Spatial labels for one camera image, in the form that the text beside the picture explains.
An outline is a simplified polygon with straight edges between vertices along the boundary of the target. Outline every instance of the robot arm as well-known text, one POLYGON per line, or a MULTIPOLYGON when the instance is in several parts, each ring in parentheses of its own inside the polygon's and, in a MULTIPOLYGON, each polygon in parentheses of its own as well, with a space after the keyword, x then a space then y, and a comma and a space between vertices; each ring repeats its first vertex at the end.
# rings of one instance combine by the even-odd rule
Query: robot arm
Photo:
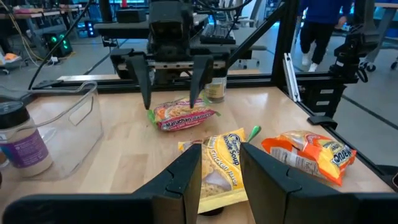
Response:
POLYGON ((373 22, 374 0, 355 1, 353 25, 343 45, 335 49, 336 63, 330 72, 348 78, 361 78, 366 73, 359 67, 360 58, 373 51, 379 42, 379 34, 373 22))
MULTIPOLYGON (((108 5, 108 0, 100 0, 105 22, 111 22, 107 21, 110 19, 108 5)), ((166 88, 181 79, 182 72, 193 71, 189 80, 190 107, 193 108, 199 92, 213 76, 226 76, 229 49, 190 45, 193 7, 189 0, 149 0, 148 24, 146 52, 123 49, 120 55, 113 53, 113 57, 116 55, 117 61, 125 64, 128 78, 139 84, 147 110, 153 86, 166 88)))

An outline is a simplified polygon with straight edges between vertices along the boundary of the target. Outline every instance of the blue shirt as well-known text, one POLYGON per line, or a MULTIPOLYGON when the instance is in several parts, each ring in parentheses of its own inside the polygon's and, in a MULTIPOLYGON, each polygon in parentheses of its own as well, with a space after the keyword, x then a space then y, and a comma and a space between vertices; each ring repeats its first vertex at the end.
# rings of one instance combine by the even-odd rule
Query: blue shirt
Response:
POLYGON ((305 20, 322 24, 337 24, 340 9, 343 7, 343 16, 351 10, 353 0, 301 0, 299 14, 308 7, 305 20))

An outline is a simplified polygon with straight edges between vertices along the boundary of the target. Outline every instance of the orange packaging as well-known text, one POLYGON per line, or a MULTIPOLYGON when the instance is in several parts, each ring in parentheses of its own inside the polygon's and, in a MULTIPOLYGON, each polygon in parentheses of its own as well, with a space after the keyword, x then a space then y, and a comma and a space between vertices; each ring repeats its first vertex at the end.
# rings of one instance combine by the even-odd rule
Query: orange packaging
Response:
POLYGON ((354 149, 309 131, 289 131, 261 144, 279 161, 339 186, 343 185, 345 169, 356 155, 354 149))

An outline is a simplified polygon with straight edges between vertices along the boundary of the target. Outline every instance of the maruchan ramen packet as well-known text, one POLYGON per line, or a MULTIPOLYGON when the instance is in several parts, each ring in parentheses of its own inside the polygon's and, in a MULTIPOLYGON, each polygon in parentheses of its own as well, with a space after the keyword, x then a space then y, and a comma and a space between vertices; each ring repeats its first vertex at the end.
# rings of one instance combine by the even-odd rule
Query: maruchan ramen packet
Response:
POLYGON ((204 98, 199 97, 190 108, 189 97, 186 97, 149 110, 148 117, 162 131, 177 131, 198 125, 215 113, 204 98))
POLYGON ((244 129, 241 128, 203 140, 178 143, 180 152, 184 152, 192 144, 202 145, 199 213, 248 199, 239 162, 239 148, 244 141, 244 129))
POLYGON ((356 155, 354 149, 309 131, 289 131, 261 144, 272 157, 339 186, 356 155))

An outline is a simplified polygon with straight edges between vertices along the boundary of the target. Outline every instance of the leg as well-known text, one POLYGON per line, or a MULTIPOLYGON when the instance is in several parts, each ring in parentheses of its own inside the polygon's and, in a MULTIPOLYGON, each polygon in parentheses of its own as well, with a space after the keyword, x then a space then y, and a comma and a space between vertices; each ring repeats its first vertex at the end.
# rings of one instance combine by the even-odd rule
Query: leg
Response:
POLYGON ((333 24, 319 24, 317 27, 317 35, 315 37, 315 43, 317 44, 317 47, 315 47, 313 52, 313 63, 319 65, 323 60, 323 56, 326 53, 326 48, 328 47, 334 28, 335 25, 333 24))
POLYGON ((307 54, 310 51, 311 43, 315 40, 314 35, 314 23, 304 22, 304 26, 301 28, 300 33, 300 46, 303 54, 307 54))

